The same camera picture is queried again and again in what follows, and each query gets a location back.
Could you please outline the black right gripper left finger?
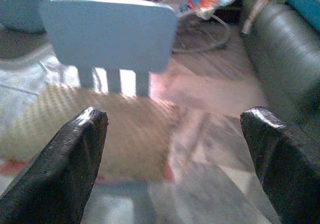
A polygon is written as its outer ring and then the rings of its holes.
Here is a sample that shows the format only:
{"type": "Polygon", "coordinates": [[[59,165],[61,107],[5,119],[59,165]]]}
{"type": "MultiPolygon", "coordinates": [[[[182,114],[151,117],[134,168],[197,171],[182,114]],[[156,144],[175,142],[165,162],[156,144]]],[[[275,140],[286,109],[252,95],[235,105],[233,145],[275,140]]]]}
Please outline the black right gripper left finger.
{"type": "Polygon", "coordinates": [[[95,184],[106,112],[88,107],[66,122],[0,197],[3,224],[79,224],[95,184]]]}

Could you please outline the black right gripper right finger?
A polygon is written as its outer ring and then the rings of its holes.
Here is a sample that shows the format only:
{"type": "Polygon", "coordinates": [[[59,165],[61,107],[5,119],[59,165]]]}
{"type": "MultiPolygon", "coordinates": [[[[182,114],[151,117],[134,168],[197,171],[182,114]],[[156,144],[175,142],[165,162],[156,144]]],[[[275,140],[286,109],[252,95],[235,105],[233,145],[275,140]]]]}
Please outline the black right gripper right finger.
{"type": "Polygon", "coordinates": [[[255,173],[283,224],[320,222],[320,144],[265,107],[240,115],[255,173]]]}

